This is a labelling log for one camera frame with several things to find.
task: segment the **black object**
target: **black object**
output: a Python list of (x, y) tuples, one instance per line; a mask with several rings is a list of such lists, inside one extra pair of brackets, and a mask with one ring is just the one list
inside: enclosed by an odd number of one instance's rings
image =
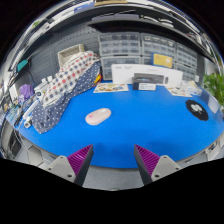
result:
[(86, 174), (88, 172), (92, 157), (93, 157), (93, 145), (91, 145), (91, 148), (89, 149), (89, 151), (86, 155), (86, 158), (85, 158), (85, 160), (75, 178), (74, 184), (77, 184), (82, 187), (82, 185), (84, 184)]
[(22, 112), (20, 113), (20, 115), (16, 118), (16, 121), (15, 121), (15, 123), (14, 123), (14, 127), (15, 127), (16, 125), (19, 124), (19, 122), (20, 122), (20, 120), (21, 120), (23, 114), (24, 114), (24, 111), (22, 111)]
[(201, 104), (197, 103), (194, 100), (188, 100), (188, 101), (186, 101), (186, 106), (187, 106), (187, 109), (198, 119), (200, 119), (202, 121), (208, 120), (208, 118), (209, 118), (208, 113)]
[(132, 78), (133, 90), (139, 90), (140, 83), (163, 84), (163, 75), (135, 73)]
[(134, 156), (135, 156), (135, 160), (137, 162), (137, 165), (138, 165), (138, 169), (139, 169), (139, 172), (140, 172), (140, 175), (141, 175), (141, 179), (142, 179), (142, 182), (144, 185), (148, 185), (148, 184), (151, 184), (152, 183), (152, 179), (151, 179), (151, 176), (149, 175), (146, 167), (145, 167), (145, 164), (139, 154), (139, 151), (135, 145), (135, 148), (134, 148)]

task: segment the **white container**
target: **white container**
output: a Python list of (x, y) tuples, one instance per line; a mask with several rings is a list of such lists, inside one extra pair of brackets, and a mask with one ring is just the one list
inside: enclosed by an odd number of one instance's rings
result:
[(43, 99), (45, 92), (47, 91), (48, 83), (42, 82), (39, 86), (37, 86), (34, 91), (37, 96), (37, 99), (40, 101)]
[(208, 92), (208, 94), (209, 94), (208, 107), (211, 109), (213, 113), (216, 113), (220, 108), (220, 104), (211, 93)]
[(47, 81), (48, 81), (48, 82), (51, 82), (52, 80), (53, 80), (52, 76), (48, 76), (48, 77), (47, 77)]
[(70, 48), (67, 48), (63, 51), (58, 52), (58, 62), (59, 62), (59, 66), (62, 67), (64, 64), (66, 64), (69, 59), (75, 55), (78, 54), (80, 52), (84, 52), (84, 45), (83, 44), (79, 44)]
[(42, 83), (47, 82), (47, 80), (44, 78), (41, 80)]

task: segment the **shelf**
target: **shelf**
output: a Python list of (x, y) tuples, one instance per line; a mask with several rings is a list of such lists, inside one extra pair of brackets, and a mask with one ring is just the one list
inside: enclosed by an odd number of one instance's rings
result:
[(87, 23), (90, 27), (99, 30), (100, 32), (124, 32), (124, 31), (135, 31), (144, 32), (150, 34), (162, 35), (164, 37), (170, 38), (176, 42), (190, 47), (201, 53), (203, 56), (211, 61), (214, 59), (209, 55), (209, 53), (204, 50), (202, 46), (197, 44), (190, 37), (180, 32), (179, 30), (168, 27), (166, 25), (149, 21), (146, 19), (129, 19), (129, 18), (106, 18), (102, 17), (97, 21), (91, 21)]

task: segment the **blue table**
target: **blue table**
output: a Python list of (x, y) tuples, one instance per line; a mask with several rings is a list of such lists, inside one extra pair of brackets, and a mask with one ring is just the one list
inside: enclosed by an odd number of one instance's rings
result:
[[(156, 91), (93, 93), (90, 89), (71, 99), (60, 122), (52, 130), (38, 134), (21, 125), (20, 133), (37, 146), (56, 155), (68, 156), (93, 144), (91, 165), (111, 168), (137, 168), (134, 144), (174, 161), (192, 156), (215, 141), (224, 131), (220, 110), (208, 107), (208, 93), (200, 97), (172, 96), (165, 87)], [(207, 111), (201, 121), (186, 108), (195, 100)], [(99, 108), (110, 108), (112, 115), (98, 126), (90, 126), (85, 116)]]

